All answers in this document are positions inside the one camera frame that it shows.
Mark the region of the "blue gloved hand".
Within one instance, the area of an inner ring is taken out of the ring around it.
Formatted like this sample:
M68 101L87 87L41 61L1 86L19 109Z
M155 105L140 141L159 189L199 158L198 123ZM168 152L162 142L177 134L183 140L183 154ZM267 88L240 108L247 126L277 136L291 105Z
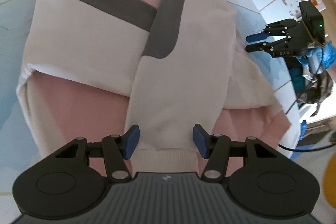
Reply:
M315 64L317 68L329 69L335 64L336 59L335 46L331 41L326 42L326 47L315 47L307 50L307 53L303 56L297 56L296 59L300 62L303 67L309 67L310 57L315 57Z

